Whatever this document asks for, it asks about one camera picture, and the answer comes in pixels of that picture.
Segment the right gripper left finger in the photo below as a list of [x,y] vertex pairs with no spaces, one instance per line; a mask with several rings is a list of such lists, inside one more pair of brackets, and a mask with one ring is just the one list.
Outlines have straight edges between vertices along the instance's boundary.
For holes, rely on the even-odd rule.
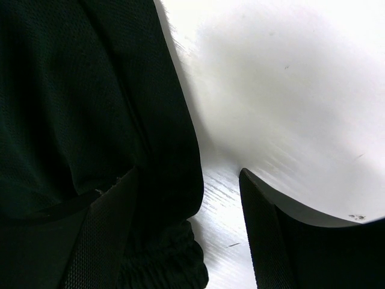
[[2,288],[115,288],[138,190],[130,170],[25,219],[1,219]]

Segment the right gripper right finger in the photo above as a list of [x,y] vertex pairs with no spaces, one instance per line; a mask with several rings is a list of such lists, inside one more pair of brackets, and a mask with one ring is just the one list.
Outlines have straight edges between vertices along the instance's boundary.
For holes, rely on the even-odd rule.
[[248,169],[242,209],[259,288],[383,288],[384,220],[356,223],[282,194]]

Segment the black shorts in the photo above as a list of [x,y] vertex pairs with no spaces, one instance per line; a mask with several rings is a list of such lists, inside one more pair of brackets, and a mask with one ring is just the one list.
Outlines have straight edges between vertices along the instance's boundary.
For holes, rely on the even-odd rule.
[[1,219],[130,170],[138,190],[115,288],[205,288],[189,219],[199,146],[153,1],[1,2]]

